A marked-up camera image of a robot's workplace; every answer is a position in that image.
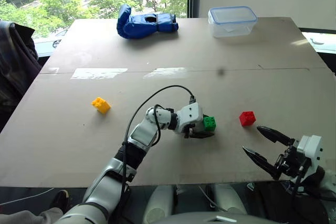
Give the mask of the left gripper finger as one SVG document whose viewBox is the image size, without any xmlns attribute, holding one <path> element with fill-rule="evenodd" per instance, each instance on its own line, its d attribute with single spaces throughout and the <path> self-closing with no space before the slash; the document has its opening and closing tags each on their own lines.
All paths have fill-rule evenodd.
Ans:
<svg viewBox="0 0 336 224">
<path fill-rule="evenodd" d="M 190 138 L 203 139 L 214 136 L 212 132 L 193 132 L 190 134 Z"/>
</svg>

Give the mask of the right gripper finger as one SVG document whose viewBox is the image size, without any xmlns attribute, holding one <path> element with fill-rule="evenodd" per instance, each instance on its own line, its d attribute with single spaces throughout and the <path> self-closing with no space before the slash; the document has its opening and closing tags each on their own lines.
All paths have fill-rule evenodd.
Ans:
<svg viewBox="0 0 336 224">
<path fill-rule="evenodd" d="M 279 142 L 283 144 L 284 146 L 290 146 L 293 145 L 295 142 L 295 139 L 290 138 L 281 132 L 271 129 L 266 126 L 257 126 L 257 130 L 267 139 L 272 141 L 273 143 Z"/>
<path fill-rule="evenodd" d="M 278 180 L 280 178 L 281 172 L 276 168 L 275 165 L 270 164 L 266 158 L 261 156 L 259 153 L 248 149 L 246 147 L 242 147 L 247 156 L 260 168 L 266 171 L 274 180 Z"/>
</svg>

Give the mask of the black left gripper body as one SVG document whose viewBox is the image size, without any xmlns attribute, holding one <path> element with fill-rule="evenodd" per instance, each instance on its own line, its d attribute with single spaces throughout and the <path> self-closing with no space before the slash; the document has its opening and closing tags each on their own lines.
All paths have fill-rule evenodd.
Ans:
<svg viewBox="0 0 336 224">
<path fill-rule="evenodd" d="M 204 132 L 204 125 L 202 122 L 195 124 L 188 124 L 184 128 L 184 138 L 190 138 L 190 134 L 193 132 Z"/>
</svg>

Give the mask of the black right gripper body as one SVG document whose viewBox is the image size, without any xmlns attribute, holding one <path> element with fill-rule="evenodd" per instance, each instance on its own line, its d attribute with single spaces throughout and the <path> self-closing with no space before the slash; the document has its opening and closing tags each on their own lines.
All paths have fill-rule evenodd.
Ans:
<svg viewBox="0 0 336 224">
<path fill-rule="evenodd" d="M 296 178 L 298 175 L 303 177 L 306 174 L 308 170 L 308 159 L 303 153 L 298 151 L 298 145 L 299 141 L 295 140 L 283 154 L 279 155 L 275 163 L 277 170 L 277 175 L 274 176 L 275 180 L 279 180 L 282 174 L 291 178 Z"/>
</svg>

